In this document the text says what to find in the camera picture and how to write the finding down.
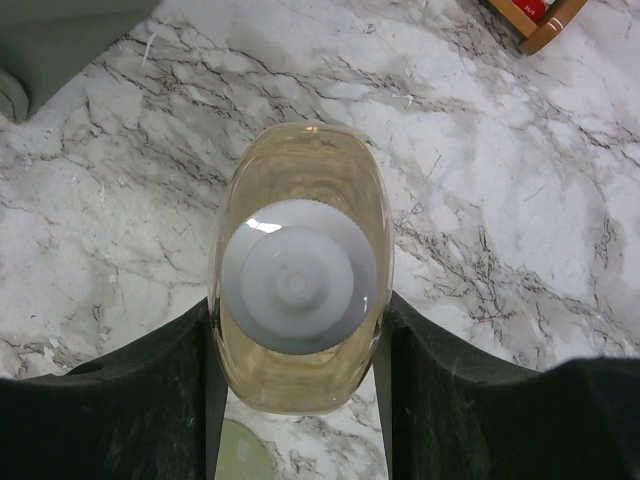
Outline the green canvas bag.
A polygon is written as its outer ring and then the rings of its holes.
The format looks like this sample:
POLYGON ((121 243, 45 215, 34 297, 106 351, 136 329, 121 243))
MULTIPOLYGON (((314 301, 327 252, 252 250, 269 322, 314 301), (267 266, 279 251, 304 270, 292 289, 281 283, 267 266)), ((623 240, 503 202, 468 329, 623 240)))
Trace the green canvas bag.
POLYGON ((32 117, 157 5, 156 1, 3 1, 1 114, 17 124, 32 117))

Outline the amber mouthwash bottle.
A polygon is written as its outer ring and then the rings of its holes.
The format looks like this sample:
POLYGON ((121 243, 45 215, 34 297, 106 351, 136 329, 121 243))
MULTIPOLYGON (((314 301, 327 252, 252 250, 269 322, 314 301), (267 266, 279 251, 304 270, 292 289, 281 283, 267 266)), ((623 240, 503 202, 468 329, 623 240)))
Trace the amber mouthwash bottle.
POLYGON ((393 269, 388 195, 365 142, 326 124, 266 129, 231 178, 210 260, 230 389, 274 414, 344 405, 373 361, 393 269))

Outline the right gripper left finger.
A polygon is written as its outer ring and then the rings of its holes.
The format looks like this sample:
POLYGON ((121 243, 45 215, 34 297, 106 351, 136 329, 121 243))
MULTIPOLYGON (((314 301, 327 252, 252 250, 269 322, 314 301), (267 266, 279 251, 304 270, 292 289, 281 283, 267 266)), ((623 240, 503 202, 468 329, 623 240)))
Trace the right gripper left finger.
POLYGON ((208 305, 63 376, 1 382, 4 479, 212 479, 227 397, 208 305))

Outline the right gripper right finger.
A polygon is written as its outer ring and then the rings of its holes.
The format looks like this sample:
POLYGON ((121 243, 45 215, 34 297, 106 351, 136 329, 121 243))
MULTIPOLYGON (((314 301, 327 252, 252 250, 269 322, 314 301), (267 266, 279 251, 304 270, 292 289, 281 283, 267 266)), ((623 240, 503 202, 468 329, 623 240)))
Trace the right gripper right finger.
POLYGON ((482 351, 393 296, 375 353, 393 479, 635 479, 639 363, 545 372, 482 351))

